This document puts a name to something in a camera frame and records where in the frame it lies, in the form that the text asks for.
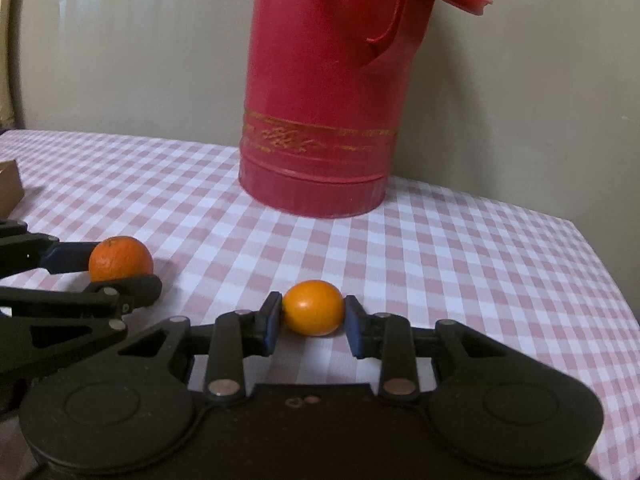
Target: screw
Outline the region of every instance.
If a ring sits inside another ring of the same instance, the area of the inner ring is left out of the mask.
[[[407,396],[415,391],[415,383],[409,379],[389,379],[382,386],[389,395]]]
[[[284,401],[286,406],[289,406],[290,408],[302,408],[302,399],[300,399],[300,397],[291,397],[290,399],[287,399]]]
[[[111,328],[113,328],[114,330],[117,330],[118,332],[120,332],[121,330],[126,329],[127,325],[124,323],[124,321],[120,320],[120,319],[110,319],[109,320],[109,326]]]
[[[218,397],[228,397],[240,391],[240,384],[232,379],[218,379],[211,381],[207,386],[212,394]]]

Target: tangerine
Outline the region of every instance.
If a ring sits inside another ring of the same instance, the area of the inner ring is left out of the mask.
[[[321,280],[294,285],[282,298],[284,321],[306,336],[328,335],[344,320],[344,298],[335,286]]]
[[[114,236],[101,241],[89,257],[89,276],[92,282],[130,278],[152,274],[154,260],[140,241],[131,236]]]

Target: checkered tablecloth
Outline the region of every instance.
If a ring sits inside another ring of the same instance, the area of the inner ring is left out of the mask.
[[[606,412],[590,465],[606,479],[640,475],[640,329],[571,222],[400,178],[370,214],[297,218],[241,190],[235,148],[178,140],[12,131],[0,136],[0,160],[10,158],[26,188],[13,217],[32,232],[64,241],[126,234],[150,248],[164,293],[126,317],[132,330],[172,314],[213,322],[258,309],[270,290],[327,280],[368,312],[419,327],[456,319],[588,384]],[[37,270],[1,283],[82,290],[87,282]],[[249,384],[376,386],[379,371],[351,357],[344,335],[285,332],[272,358],[246,362]],[[420,381],[433,388],[422,362]],[[0,426],[0,439],[0,478],[18,478],[33,459],[15,420]]]

